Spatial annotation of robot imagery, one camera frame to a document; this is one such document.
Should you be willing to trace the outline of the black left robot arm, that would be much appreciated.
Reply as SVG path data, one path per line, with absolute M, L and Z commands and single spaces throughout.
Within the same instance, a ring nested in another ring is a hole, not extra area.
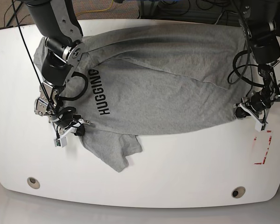
M 234 105 L 235 116 L 238 119 L 251 116 L 256 121 L 255 129 L 263 131 L 271 106 L 280 102 L 280 45 L 276 36 L 280 0 L 232 0 L 231 4 L 246 39 L 246 49 L 235 55 L 231 73 L 260 89 Z M 250 66 L 250 56 L 254 57 L 254 66 L 263 79 L 261 84 L 244 76 Z

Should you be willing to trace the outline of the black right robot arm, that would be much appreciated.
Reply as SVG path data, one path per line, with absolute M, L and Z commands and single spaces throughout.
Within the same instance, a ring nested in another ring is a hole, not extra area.
M 81 98 L 88 88 L 85 75 L 76 71 L 85 50 L 83 32 L 70 0 L 25 0 L 30 15 L 44 36 L 45 56 L 41 60 L 40 97 L 35 101 L 35 113 L 47 116 L 61 130 L 83 136 L 85 122 L 74 107 L 64 106 L 64 101 Z M 84 79 L 84 89 L 75 97 L 60 94 L 72 77 Z

